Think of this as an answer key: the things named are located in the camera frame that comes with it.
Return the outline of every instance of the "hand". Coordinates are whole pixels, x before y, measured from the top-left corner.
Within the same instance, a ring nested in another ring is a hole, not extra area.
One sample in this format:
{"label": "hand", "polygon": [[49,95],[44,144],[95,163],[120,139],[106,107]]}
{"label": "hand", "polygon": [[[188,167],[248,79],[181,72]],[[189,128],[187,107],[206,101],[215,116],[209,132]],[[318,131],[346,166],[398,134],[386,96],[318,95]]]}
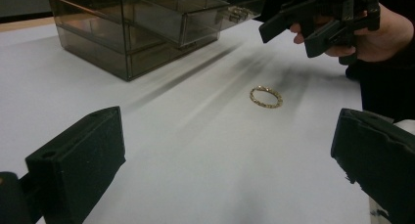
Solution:
{"label": "hand", "polygon": [[[380,5],[381,22],[380,28],[370,31],[363,28],[354,32],[356,35],[356,47],[334,46],[326,51],[331,57],[349,56],[357,52],[357,59],[366,62],[380,62],[393,57],[403,50],[412,40],[414,27],[412,22]],[[316,26],[321,26],[332,18],[320,17],[316,19]],[[296,33],[294,43],[301,44],[304,37],[298,23],[290,27],[290,31]]]}

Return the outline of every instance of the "plastic box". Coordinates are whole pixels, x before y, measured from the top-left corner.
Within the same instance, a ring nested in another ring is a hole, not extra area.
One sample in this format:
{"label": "plastic box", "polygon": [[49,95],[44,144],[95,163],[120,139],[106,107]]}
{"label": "plastic box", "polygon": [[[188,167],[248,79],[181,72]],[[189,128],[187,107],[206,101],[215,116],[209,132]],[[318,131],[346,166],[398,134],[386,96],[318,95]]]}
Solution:
{"label": "plastic box", "polygon": [[62,46],[131,80],[253,19],[265,0],[49,0]]}

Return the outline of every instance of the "white table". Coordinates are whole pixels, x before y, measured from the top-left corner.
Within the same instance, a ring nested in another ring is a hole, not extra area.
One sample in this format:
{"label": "white table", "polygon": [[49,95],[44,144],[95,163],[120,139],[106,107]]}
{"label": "white table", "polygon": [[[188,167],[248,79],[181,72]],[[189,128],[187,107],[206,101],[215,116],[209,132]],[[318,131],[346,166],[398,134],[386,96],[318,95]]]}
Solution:
{"label": "white table", "polygon": [[[0,33],[0,170],[23,176],[29,154],[120,106],[127,162],[85,223],[369,223],[368,197],[330,157],[341,108],[361,108],[358,84],[290,32],[262,44],[259,25],[132,82],[63,50],[53,25]],[[282,108],[255,105],[257,85]]]}

